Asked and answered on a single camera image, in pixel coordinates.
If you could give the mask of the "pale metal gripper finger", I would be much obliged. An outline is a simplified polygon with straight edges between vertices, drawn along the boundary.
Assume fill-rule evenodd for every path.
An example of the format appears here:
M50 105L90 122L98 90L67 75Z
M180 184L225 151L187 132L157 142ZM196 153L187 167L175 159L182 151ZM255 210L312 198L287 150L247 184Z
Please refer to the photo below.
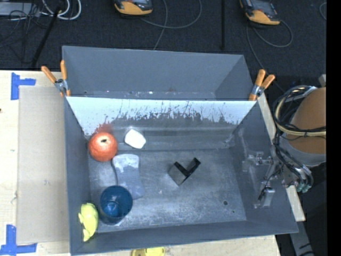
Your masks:
M275 193L276 191L272 187L263 188L253 202L253 208L262 209L265 207L270 207Z
M242 161L242 170L248 171L251 166L270 166L273 164L272 157L264 158L262 151L251 151L246 153L245 159Z

